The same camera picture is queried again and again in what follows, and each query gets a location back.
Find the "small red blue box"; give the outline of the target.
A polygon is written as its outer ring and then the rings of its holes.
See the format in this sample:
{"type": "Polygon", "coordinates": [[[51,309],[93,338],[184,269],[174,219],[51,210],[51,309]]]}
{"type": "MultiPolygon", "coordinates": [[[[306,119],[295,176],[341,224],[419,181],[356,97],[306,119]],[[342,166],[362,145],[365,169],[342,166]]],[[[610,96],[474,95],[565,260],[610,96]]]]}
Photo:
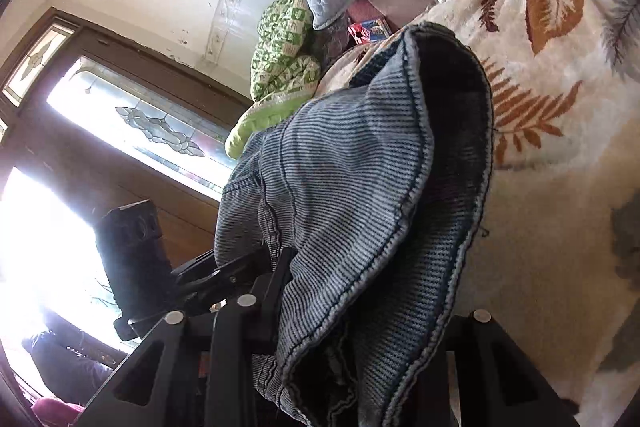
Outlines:
{"type": "Polygon", "coordinates": [[[358,46],[383,41],[392,34],[384,18],[352,23],[348,26],[348,32],[358,46]]]}

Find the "leaf pattern beige blanket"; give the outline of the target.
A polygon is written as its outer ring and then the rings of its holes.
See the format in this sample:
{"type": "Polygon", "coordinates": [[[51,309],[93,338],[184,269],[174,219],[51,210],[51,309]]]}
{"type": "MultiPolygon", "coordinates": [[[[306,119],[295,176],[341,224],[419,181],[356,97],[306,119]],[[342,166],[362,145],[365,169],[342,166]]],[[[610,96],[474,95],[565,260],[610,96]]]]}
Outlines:
{"type": "Polygon", "coordinates": [[[447,0],[421,14],[495,107],[483,231],[457,314],[490,312],[584,426],[639,388],[639,0],[447,0]]]}

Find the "stained glass window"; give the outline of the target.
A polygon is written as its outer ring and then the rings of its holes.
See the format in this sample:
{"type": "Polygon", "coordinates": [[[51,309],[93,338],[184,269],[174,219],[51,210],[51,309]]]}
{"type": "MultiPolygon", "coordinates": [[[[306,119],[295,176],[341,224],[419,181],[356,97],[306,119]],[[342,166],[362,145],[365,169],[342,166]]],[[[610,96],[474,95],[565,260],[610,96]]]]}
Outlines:
{"type": "Polygon", "coordinates": [[[247,101],[102,28],[50,14],[1,61],[6,158],[66,197],[93,188],[217,204],[247,101]]]}

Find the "grey denim pants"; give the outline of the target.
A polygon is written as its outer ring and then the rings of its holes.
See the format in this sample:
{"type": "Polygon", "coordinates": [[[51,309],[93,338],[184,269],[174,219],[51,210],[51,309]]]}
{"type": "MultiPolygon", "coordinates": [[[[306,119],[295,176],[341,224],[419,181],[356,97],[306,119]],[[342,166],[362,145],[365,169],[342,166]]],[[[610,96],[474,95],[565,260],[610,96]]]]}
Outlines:
{"type": "Polygon", "coordinates": [[[433,23],[254,134],[222,191],[216,260],[295,251],[256,390],[308,426],[397,425],[449,322],[491,163],[484,70],[433,23]]]}

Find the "green patterned quilt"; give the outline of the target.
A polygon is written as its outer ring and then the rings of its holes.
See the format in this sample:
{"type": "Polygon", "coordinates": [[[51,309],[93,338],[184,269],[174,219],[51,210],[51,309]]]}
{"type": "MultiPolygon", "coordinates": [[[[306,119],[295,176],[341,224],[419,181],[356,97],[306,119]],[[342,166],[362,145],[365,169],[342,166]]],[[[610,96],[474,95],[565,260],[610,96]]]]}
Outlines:
{"type": "Polygon", "coordinates": [[[274,0],[262,13],[250,60],[253,104],[224,143],[230,158],[240,158],[254,133],[281,124],[314,95],[320,63],[302,52],[311,27],[307,0],[274,0]]]}

